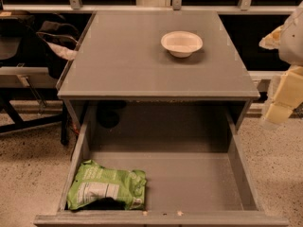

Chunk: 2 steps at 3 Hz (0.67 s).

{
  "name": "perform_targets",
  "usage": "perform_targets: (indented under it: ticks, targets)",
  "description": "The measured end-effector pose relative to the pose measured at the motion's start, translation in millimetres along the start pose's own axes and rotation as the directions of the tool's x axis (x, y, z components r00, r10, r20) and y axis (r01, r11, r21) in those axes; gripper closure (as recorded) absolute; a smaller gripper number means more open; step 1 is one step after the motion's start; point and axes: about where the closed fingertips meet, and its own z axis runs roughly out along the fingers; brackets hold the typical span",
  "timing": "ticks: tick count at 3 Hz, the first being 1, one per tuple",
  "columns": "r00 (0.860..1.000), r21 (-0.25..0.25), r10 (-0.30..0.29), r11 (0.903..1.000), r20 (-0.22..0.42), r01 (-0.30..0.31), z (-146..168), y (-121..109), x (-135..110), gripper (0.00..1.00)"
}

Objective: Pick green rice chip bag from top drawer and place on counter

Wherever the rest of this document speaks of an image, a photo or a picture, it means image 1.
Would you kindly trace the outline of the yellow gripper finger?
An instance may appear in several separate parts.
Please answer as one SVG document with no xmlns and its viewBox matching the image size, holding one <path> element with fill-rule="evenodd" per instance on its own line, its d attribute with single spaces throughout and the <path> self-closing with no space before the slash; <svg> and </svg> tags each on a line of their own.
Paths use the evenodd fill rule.
<svg viewBox="0 0 303 227">
<path fill-rule="evenodd" d="M 282 26 L 278 26 L 271 33 L 263 37 L 258 45 L 268 50 L 279 49 L 281 30 Z"/>
<path fill-rule="evenodd" d="M 281 76 L 274 77 L 267 96 L 260 125 L 267 130 L 275 130 L 303 103 L 303 67 L 292 65 Z"/>
</svg>

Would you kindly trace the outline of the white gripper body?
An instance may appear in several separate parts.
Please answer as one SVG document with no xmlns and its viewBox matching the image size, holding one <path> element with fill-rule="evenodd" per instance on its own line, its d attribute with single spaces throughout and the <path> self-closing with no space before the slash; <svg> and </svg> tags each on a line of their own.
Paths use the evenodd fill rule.
<svg viewBox="0 0 303 227">
<path fill-rule="evenodd" d="M 282 61 L 303 65 L 303 2 L 282 26 L 278 54 Z"/>
</svg>

